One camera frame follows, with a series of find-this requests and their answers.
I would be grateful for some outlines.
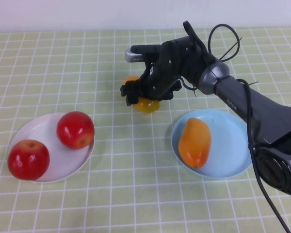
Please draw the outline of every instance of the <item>table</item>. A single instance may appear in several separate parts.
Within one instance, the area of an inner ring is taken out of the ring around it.
[[[195,29],[205,44],[210,30]],[[291,28],[236,31],[243,38],[227,62],[231,75],[259,81],[251,87],[291,106]],[[124,79],[145,68],[127,63],[125,50],[182,36],[183,29],[0,33],[0,232],[283,232],[252,167],[227,180],[203,179],[172,152],[171,130],[182,115],[231,112],[219,98],[198,91],[196,98],[183,88],[144,114],[121,97]],[[218,29],[212,53],[220,57],[234,43],[230,31]],[[12,177],[6,158],[15,133],[35,117],[74,110],[92,117],[96,128],[86,165],[52,184]],[[265,188],[291,228],[291,197]]]

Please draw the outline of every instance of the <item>apple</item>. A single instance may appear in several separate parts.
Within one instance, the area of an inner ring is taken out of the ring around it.
[[[7,164],[14,177],[33,181],[46,172],[49,161],[49,151],[43,143],[25,139],[10,150]]]
[[[71,149],[82,149],[93,142],[95,128],[92,119],[85,113],[74,111],[62,116],[56,128],[58,139]]]

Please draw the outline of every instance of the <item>blue bowl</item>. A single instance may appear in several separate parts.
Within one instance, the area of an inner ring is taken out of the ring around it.
[[[204,121],[211,131],[211,148],[202,168],[191,168],[182,160],[178,144],[190,118]],[[252,164],[248,149],[246,123],[233,114],[216,109],[192,111],[181,117],[171,133],[171,144],[177,158],[191,171],[211,179],[225,179],[241,174]]]

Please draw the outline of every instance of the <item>orange fruit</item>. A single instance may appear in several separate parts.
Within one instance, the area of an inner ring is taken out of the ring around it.
[[[124,84],[127,81],[134,81],[139,79],[138,76],[131,75],[124,80]],[[153,113],[160,108],[160,102],[158,100],[148,100],[142,97],[138,98],[138,103],[133,105],[137,110],[144,113]]]
[[[210,146],[211,132],[208,125],[200,119],[190,118],[178,144],[184,163],[192,168],[201,168],[208,160]]]

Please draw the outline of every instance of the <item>plate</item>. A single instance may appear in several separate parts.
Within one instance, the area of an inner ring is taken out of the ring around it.
[[[191,168],[178,151],[179,140],[189,118],[204,121],[211,131],[211,147],[207,162],[202,168]],[[212,179],[225,179],[241,174],[252,164],[248,149],[247,126],[244,121],[225,111],[203,109],[182,116],[171,134],[171,143],[177,158],[189,170]]]
[[[56,135],[59,119],[66,113],[51,113],[35,118],[22,127],[14,136],[11,148],[19,141],[33,139],[42,142],[49,151],[47,171],[36,183],[52,183],[68,178],[80,170],[94,149],[94,141],[85,148],[73,150],[63,145]]]

